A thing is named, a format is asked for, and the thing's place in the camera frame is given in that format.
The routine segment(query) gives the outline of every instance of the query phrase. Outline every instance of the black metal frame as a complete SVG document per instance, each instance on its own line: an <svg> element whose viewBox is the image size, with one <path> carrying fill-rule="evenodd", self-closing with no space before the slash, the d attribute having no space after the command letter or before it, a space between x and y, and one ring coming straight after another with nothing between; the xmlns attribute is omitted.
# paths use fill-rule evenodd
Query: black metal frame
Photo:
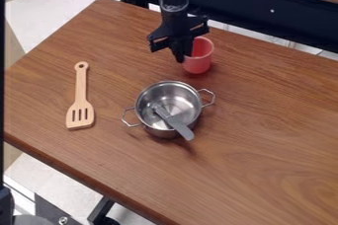
<svg viewBox="0 0 338 225"><path fill-rule="evenodd" d="M107 217L109 210L115 203L107 197L102 197L87 220L90 225L120 225L119 222Z"/></svg>
<svg viewBox="0 0 338 225"><path fill-rule="evenodd" d="M158 0L123 0L141 7ZM321 0L191 0L190 13L338 52L338 4Z"/></svg>

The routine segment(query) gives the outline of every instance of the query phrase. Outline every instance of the plastic cup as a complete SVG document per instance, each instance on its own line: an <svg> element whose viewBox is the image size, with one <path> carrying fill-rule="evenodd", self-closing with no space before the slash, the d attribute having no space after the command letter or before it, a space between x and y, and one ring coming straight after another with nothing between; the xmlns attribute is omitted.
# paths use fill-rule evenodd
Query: plastic cup
<svg viewBox="0 0 338 225"><path fill-rule="evenodd" d="M185 56L183 68L193 74L201 74L211 68L213 43L205 37L196 37L193 41L192 56Z"/></svg>

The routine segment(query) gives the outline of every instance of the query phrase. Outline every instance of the metal pot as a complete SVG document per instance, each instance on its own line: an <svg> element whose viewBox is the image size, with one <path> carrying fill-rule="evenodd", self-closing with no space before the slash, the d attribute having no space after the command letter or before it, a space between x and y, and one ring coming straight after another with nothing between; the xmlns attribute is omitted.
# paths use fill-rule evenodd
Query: metal pot
<svg viewBox="0 0 338 225"><path fill-rule="evenodd" d="M203 105L200 92L211 95L211 101ZM135 106L127 108L122 122L128 127L143 125L145 130L161 138L174 138L179 134L153 110L153 105L160 105L171 115L177 115L189 128L198 122L202 108L214 104L215 94L207 89L197 91L192 86L179 81L155 83L143 90L137 97ZM125 120L126 113L134 111L140 123L131 124Z"/></svg>

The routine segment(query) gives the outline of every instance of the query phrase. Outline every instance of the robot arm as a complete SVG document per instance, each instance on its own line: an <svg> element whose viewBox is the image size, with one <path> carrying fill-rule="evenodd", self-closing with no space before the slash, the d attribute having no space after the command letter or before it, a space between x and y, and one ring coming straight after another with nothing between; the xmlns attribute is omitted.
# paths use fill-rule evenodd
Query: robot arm
<svg viewBox="0 0 338 225"><path fill-rule="evenodd" d="M148 36L150 50L169 47L182 63L192 54L193 40L209 32L207 17L188 17L189 0L159 0L162 24Z"/></svg>

